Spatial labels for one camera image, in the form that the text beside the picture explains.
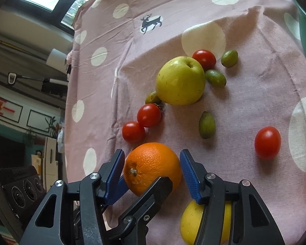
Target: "deer print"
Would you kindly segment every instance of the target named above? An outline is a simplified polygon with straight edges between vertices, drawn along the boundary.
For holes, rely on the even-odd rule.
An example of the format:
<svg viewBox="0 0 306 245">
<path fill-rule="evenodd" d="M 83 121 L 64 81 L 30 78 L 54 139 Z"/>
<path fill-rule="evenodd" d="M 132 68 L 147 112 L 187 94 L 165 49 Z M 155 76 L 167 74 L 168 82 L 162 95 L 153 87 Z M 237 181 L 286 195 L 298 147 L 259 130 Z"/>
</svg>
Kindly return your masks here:
<svg viewBox="0 0 306 245">
<path fill-rule="evenodd" d="M 147 14 L 146 17 L 141 18 L 142 23 L 142 29 L 141 31 L 144 32 L 144 34 L 147 31 L 147 28 L 151 25 L 154 25 L 153 29 L 155 29 L 156 25 L 160 23 L 160 26 L 162 26 L 162 22 L 160 20 L 161 16 L 158 17 L 157 19 L 149 21 L 149 18 L 152 16 L 152 14 Z"/>
</svg>

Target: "yellow apple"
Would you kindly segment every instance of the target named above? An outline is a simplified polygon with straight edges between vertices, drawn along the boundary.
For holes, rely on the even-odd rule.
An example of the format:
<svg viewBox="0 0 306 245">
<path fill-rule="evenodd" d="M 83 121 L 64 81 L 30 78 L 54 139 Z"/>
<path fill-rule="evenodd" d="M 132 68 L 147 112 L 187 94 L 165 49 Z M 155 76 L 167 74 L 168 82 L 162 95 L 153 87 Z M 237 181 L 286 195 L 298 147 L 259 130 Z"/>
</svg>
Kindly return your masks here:
<svg viewBox="0 0 306 245">
<path fill-rule="evenodd" d="M 204 205 L 198 205 L 194 200 L 186 207 L 180 221 L 180 234 L 184 242 L 193 245 L 201 223 Z M 220 244 L 227 243 L 231 228 L 231 202 L 225 202 L 224 221 Z"/>
<path fill-rule="evenodd" d="M 167 62 L 156 78 L 158 97 L 171 105 L 193 104 L 205 88 L 205 74 L 201 64 L 193 58 L 179 56 Z"/>
</svg>

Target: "olive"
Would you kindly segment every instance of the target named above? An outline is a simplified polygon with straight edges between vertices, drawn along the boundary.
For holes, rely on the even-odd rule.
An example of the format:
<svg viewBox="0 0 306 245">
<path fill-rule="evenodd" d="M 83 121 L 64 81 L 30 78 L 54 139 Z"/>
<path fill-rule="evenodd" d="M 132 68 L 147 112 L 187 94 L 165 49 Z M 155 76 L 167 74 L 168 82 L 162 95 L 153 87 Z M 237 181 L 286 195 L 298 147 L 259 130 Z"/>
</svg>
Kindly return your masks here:
<svg viewBox="0 0 306 245">
<path fill-rule="evenodd" d="M 213 87 L 224 87 L 227 83 L 224 75 L 216 70 L 207 70 L 205 72 L 205 78 Z"/>
<path fill-rule="evenodd" d="M 236 50 L 229 50 L 225 52 L 221 57 L 221 64 L 224 67 L 232 67 L 238 61 L 238 52 Z"/>
<path fill-rule="evenodd" d="M 149 104 L 149 103 L 154 103 L 154 104 L 157 104 L 157 105 L 159 105 L 161 103 L 161 100 L 157 96 L 156 91 L 152 92 L 151 94 L 149 94 L 146 97 L 145 104 Z"/>
<path fill-rule="evenodd" d="M 198 131 L 203 139 L 208 139 L 215 134 L 215 121 L 211 113 L 207 111 L 202 113 L 198 123 Z"/>
</svg>

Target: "speaker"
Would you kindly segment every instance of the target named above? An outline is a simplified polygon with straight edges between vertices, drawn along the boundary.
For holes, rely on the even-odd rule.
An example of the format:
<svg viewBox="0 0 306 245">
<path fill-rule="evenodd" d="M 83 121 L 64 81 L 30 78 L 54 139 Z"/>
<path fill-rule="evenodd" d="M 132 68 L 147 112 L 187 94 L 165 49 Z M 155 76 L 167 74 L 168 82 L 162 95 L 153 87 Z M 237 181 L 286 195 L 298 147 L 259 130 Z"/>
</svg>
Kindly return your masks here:
<svg viewBox="0 0 306 245">
<path fill-rule="evenodd" d="M 0 169 L 0 220 L 18 243 L 45 194 L 33 166 Z"/>
</svg>

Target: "red tomato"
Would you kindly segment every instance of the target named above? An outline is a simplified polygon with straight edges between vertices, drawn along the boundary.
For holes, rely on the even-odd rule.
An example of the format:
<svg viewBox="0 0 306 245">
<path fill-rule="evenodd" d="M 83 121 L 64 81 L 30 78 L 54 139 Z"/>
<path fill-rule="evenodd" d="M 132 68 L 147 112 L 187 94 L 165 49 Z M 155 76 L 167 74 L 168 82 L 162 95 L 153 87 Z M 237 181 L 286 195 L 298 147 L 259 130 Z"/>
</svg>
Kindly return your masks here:
<svg viewBox="0 0 306 245">
<path fill-rule="evenodd" d="M 255 151 L 260 159 L 271 160 L 276 157 L 281 147 L 281 136 L 273 126 L 261 129 L 255 137 Z"/>
<path fill-rule="evenodd" d="M 145 129 L 136 121 L 129 121 L 122 126 L 122 137 L 128 143 L 137 143 L 145 138 Z"/>
<path fill-rule="evenodd" d="M 203 67 L 204 72 L 212 69 L 216 64 L 216 58 L 213 53 L 208 50 L 197 50 L 193 54 L 193 59 L 198 61 Z"/>
<path fill-rule="evenodd" d="M 137 113 L 137 121 L 143 127 L 152 127 L 161 121 L 161 110 L 153 104 L 145 104 Z"/>
</svg>

